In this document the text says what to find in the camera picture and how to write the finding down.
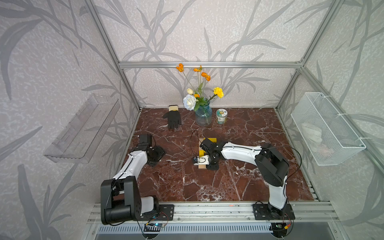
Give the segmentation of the short natural wooden block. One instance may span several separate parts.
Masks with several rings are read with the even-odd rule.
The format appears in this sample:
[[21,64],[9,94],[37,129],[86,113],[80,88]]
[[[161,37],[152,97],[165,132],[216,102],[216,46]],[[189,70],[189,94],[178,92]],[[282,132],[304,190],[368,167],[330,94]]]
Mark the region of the short natural wooden block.
[[201,144],[202,144],[203,141],[204,141],[204,138],[200,138],[199,139],[199,150],[200,151],[202,150]]

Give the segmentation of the yellow block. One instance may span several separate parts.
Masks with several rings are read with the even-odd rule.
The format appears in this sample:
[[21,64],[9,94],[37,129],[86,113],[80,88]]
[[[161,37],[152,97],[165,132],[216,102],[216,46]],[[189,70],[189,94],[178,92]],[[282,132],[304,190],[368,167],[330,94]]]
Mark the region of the yellow block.
[[199,150],[199,157],[203,157],[205,155],[205,152],[203,150]]
[[206,142],[206,143],[208,143],[208,142],[216,143],[217,142],[217,138],[205,138],[203,140],[203,142]]

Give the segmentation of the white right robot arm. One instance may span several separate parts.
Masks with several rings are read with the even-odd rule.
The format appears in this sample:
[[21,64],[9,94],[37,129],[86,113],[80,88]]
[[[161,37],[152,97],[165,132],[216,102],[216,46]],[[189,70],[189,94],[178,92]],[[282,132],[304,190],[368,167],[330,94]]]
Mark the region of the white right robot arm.
[[205,165],[208,170],[218,170],[220,160],[237,160],[258,167],[264,181],[269,185],[269,209],[282,211],[286,207],[286,182],[290,165],[276,147],[271,144],[250,147],[231,142],[214,143],[210,139],[204,139],[200,148],[205,155],[196,157],[195,163]]

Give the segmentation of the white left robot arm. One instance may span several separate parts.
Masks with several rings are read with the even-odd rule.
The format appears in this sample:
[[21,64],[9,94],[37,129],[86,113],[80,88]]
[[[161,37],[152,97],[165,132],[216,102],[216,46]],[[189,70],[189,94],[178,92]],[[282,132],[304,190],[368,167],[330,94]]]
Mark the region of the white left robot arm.
[[139,136],[139,142],[121,170],[101,184],[101,221],[116,226],[126,221],[150,220],[160,215],[156,196],[141,197],[137,178],[145,165],[154,167],[166,151],[152,145],[152,135]]

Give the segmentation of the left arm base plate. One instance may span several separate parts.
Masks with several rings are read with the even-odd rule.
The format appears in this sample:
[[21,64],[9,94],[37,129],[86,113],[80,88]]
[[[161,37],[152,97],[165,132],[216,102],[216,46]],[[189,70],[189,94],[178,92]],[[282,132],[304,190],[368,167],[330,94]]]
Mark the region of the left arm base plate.
[[141,221],[172,221],[175,213],[175,205],[160,204],[159,209],[155,212],[144,213]]

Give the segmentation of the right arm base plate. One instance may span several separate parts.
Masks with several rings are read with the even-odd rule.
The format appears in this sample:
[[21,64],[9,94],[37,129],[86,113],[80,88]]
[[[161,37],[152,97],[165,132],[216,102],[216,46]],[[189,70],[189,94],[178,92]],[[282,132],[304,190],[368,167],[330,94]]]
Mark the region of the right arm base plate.
[[259,221],[277,221],[277,220],[295,220],[295,214],[292,206],[286,202],[284,207],[280,210],[278,208],[273,207],[270,204],[262,204],[261,202],[257,202],[252,205],[253,214],[255,220]]

